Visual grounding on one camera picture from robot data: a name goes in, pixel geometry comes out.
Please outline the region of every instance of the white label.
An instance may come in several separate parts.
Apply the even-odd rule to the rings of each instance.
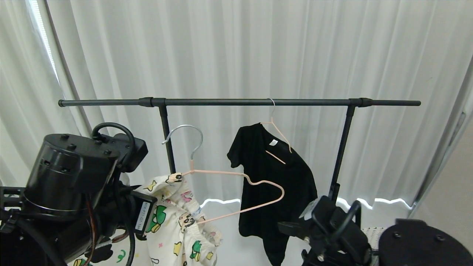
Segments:
[[[136,221],[136,230],[143,230],[143,227],[146,223],[146,214],[148,214],[149,206],[151,206],[151,204],[146,201],[143,202],[143,204],[141,205],[140,215],[138,216],[138,220]]]
[[[317,205],[318,202],[319,202],[319,199],[315,199],[315,200],[311,201],[309,204],[307,204],[307,207],[304,209],[304,211],[299,216],[299,218],[304,217],[305,221],[312,218],[312,211],[313,211],[313,209],[315,208],[315,206]]]

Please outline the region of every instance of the pink print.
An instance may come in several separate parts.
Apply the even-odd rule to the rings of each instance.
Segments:
[[[181,194],[181,197],[184,200],[184,202],[186,202],[186,203],[190,202],[192,200],[192,192],[186,191],[186,192]]]

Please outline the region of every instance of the garment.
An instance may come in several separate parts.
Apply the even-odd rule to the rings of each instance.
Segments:
[[[152,221],[146,229],[152,266],[214,266],[220,231],[205,220],[180,173],[155,177],[137,191],[158,198]]]
[[[268,154],[272,153],[286,164]],[[309,166],[287,143],[270,134],[262,124],[238,130],[227,154],[231,167],[243,165],[251,181],[272,181],[284,188],[284,198],[271,205],[241,213],[239,232],[242,236],[263,239],[264,250],[272,265],[284,260],[289,236],[278,231],[278,222],[296,221],[307,204],[317,198],[317,189]],[[243,184],[241,209],[263,204],[280,197],[280,190],[269,184]]]

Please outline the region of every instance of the horizontal bar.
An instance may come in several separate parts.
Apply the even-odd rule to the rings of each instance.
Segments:
[[[419,106],[420,101],[365,99],[273,99],[278,106]],[[271,106],[269,99],[107,99],[107,100],[59,100],[59,106]]]

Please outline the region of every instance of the curtain fold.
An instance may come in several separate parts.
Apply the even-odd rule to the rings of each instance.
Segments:
[[[77,134],[27,1],[0,1],[0,180],[24,186],[43,138]]]
[[[420,107],[355,111],[339,177],[340,197],[348,202],[402,198],[413,203],[473,54],[473,2],[467,0],[47,3],[80,99],[421,100]],[[149,154],[130,174],[132,184],[169,171],[157,109],[84,110],[92,126],[121,123],[147,142]],[[202,129],[195,166],[213,170],[232,170],[226,153],[238,128],[267,121],[270,110],[168,108],[171,128]],[[345,111],[281,106],[274,113],[275,123],[312,169],[321,195],[328,192]],[[173,134],[178,171],[189,169],[198,140],[192,130]],[[200,202],[241,195],[242,181],[232,177],[195,175],[191,183]]]

